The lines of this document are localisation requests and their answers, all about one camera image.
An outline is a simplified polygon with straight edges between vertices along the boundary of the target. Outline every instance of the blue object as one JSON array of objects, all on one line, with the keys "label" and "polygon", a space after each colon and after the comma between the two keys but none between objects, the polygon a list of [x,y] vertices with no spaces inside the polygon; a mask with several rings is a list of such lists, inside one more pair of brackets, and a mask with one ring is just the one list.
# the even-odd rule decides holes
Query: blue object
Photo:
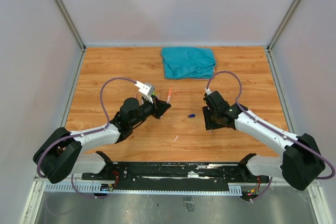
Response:
[{"label": "blue object", "polygon": [[209,48],[165,47],[161,55],[167,79],[209,79],[216,66],[214,53]]}]

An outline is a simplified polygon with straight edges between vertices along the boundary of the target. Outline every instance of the marker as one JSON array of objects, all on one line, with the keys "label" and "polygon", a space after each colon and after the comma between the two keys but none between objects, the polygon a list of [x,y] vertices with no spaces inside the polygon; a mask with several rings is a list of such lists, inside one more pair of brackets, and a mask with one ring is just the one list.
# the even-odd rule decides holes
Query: marker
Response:
[{"label": "marker", "polygon": [[173,88],[170,88],[170,89],[169,89],[167,103],[170,103],[170,96],[172,95],[172,89],[173,89]]}]

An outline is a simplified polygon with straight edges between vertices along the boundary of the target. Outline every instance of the wooden tabletop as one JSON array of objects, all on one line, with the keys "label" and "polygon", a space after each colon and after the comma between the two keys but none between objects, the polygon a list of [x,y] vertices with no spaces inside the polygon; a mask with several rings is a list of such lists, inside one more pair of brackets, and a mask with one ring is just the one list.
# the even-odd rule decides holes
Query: wooden tabletop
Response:
[{"label": "wooden tabletop", "polygon": [[[215,71],[236,73],[243,83],[240,103],[275,126],[287,129],[285,117],[262,47],[213,47]],[[202,107],[205,80],[167,80],[164,78],[161,48],[88,48],[82,65],[66,128],[83,130],[104,125],[106,118],[99,101],[101,86],[113,77],[129,77],[155,86],[160,100],[167,100],[172,87],[172,107],[160,120],[150,117],[125,141],[105,145],[103,151],[113,161],[239,161],[248,153],[276,156],[266,145],[253,137],[222,128],[205,130]],[[211,90],[221,92],[233,104],[239,91],[234,77],[218,75]],[[103,93],[111,118],[123,101],[140,93],[134,84],[112,81]]]}]

